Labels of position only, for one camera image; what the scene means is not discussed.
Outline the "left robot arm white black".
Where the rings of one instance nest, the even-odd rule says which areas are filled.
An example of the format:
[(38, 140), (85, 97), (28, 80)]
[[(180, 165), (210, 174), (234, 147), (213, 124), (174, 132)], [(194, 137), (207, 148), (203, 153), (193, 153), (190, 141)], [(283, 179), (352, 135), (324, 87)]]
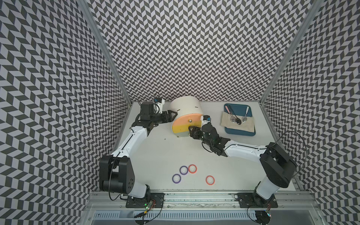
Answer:
[(164, 104), (165, 100), (159, 97), (152, 102), (141, 103), (140, 113), (132, 123), (125, 141), (111, 155), (100, 159), (99, 188), (101, 191), (150, 201), (150, 187), (136, 181), (130, 157), (136, 153), (154, 127), (173, 122), (177, 116), (177, 112), (172, 110), (163, 111)]

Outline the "yellow drawer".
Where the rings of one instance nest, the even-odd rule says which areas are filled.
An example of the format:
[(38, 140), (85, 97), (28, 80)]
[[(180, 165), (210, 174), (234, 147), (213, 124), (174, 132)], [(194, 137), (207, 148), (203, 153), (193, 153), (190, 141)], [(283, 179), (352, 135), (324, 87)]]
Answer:
[(195, 127), (200, 127), (201, 126), (201, 122), (200, 121), (193, 121), (191, 123), (187, 122), (187, 123), (177, 123), (174, 122), (172, 124), (172, 131), (174, 134), (180, 134), (180, 133), (184, 133), (184, 132), (189, 132), (188, 128), (191, 126), (195, 126)]

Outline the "orange top drawer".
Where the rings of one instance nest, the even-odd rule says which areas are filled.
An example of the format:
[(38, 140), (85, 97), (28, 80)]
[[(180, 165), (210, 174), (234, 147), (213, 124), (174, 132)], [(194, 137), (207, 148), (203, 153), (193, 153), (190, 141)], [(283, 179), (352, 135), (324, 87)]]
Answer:
[(173, 126), (201, 126), (202, 114), (192, 113), (183, 116), (177, 116), (173, 121)]

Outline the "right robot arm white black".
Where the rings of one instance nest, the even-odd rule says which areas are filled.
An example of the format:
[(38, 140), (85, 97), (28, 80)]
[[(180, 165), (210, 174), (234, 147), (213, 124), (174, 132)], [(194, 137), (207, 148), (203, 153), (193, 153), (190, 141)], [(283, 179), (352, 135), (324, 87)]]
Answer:
[(295, 174), (297, 164), (293, 157), (275, 142), (260, 146), (239, 143), (220, 137), (211, 123), (202, 127), (190, 126), (188, 130), (190, 137), (201, 140), (218, 156), (243, 158), (262, 166), (266, 176), (252, 194), (257, 206), (268, 203), (280, 188), (287, 188)]

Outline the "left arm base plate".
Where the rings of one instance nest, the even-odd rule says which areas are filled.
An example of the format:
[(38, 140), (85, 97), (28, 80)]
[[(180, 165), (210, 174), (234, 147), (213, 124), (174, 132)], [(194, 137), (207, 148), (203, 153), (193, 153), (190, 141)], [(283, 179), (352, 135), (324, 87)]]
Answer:
[(165, 193), (151, 193), (145, 198), (129, 197), (126, 201), (126, 208), (144, 209), (151, 200), (155, 201), (154, 208), (162, 208), (164, 205)]

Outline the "white round drawer cabinet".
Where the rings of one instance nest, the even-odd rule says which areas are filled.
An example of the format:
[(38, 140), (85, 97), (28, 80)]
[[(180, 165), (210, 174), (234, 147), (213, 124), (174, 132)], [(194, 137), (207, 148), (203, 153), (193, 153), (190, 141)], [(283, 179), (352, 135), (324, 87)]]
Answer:
[(170, 110), (177, 112), (177, 116), (183, 116), (192, 113), (199, 113), (203, 115), (203, 110), (199, 100), (193, 96), (176, 98), (171, 102)]

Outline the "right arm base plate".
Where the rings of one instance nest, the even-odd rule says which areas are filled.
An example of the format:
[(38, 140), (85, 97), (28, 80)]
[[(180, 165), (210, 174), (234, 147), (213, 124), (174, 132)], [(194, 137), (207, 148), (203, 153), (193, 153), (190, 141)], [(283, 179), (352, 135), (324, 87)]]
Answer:
[(269, 199), (263, 199), (257, 193), (240, 192), (234, 195), (235, 200), (239, 202), (241, 208), (278, 208), (275, 195), (272, 194)]

